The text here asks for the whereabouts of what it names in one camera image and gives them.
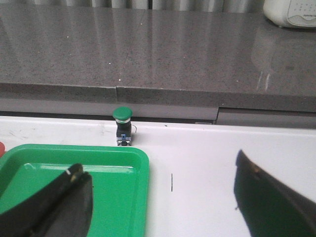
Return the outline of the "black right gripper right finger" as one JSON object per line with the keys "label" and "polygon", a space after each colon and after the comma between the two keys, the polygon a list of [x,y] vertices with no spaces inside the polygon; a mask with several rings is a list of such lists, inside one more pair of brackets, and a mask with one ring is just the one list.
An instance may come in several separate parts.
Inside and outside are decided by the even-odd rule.
{"label": "black right gripper right finger", "polygon": [[316,204],[252,162],[236,159],[234,194],[252,237],[314,237]]}

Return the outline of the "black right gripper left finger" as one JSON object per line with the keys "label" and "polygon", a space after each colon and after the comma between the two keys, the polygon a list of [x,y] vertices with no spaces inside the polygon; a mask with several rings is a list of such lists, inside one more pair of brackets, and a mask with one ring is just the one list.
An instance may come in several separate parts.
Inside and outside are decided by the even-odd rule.
{"label": "black right gripper left finger", "polygon": [[85,237],[93,213],[92,176],[80,163],[0,215],[2,237]]}

